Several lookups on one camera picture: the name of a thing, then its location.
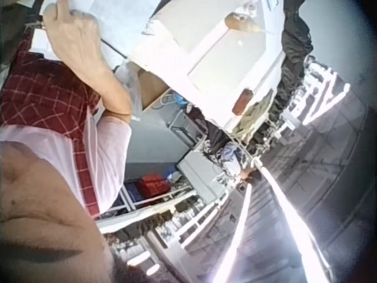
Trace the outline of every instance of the plastic bag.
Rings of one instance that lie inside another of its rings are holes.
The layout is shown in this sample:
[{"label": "plastic bag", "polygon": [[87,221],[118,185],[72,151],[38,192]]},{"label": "plastic bag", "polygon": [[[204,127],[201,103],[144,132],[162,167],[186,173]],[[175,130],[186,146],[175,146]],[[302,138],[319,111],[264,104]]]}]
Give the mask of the plastic bag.
[{"label": "plastic bag", "polygon": [[115,71],[115,76],[128,89],[132,101],[132,119],[140,121],[143,105],[141,103],[140,83],[137,72],[132,70],[131,61],[124,61]]}]

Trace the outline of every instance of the red plaid vest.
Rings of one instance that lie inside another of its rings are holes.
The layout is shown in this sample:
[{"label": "red plaid vest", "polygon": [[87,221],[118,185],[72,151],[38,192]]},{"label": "red plaid vest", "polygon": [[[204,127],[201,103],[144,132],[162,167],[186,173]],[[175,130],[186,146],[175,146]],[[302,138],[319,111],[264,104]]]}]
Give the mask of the red plaid vest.
[{"label": "red plaid vest", "polygon": [[100,214],[84,146],[87,110],[96,111],[100,96],[62,62],[28,52],[32,32],[21,41],[1,90],[1,126],[23,125],[53,130],[72,140],[85,207]]}]

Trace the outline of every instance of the white long-sleeve shirt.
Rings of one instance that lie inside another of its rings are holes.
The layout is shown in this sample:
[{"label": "white long-sleeve shirt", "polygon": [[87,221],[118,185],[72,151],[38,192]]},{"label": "white long-sleeve shirt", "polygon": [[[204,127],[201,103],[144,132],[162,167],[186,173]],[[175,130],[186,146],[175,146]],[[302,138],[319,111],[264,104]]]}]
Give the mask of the white long-sleeve shirt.
[{"label": "white long-sleeve shirt", "polygon": [[[124,121],[107,116],[95,123],[87,111],[84,144],[94,192],[100,213],[108,210],[119,194],[124,180],[131,127]],[[1,128],[0,141],[20,142],[39,158],[49,161],[64,177],[72,193],[85,207],[74,161],[72,141],[51,130],[30,126]]]}]

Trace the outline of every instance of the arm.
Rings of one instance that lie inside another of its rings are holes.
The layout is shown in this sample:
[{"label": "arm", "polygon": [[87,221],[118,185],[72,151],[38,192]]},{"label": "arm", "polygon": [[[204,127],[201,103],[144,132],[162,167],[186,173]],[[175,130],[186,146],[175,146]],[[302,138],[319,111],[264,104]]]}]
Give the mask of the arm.
[{"label": "arm", "polygon": [[44,12],[44,24],[55,54],[102,97],[106,114],[124,121],[131,117],[128,91],[116,79],[100,51],[100,30],[94,17],[74,11],[68,0],[57,0]]}]

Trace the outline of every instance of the red container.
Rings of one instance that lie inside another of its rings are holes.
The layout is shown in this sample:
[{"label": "red container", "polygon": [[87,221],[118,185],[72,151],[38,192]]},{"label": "red container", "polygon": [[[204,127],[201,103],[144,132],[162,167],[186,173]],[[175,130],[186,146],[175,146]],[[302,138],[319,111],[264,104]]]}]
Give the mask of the red container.
[{"label": "red container", "polygon": [[158,174],[142,177],[136,183],[136,186],[140,194],[146,199],[163,195],[170,190],[168,182]]}]

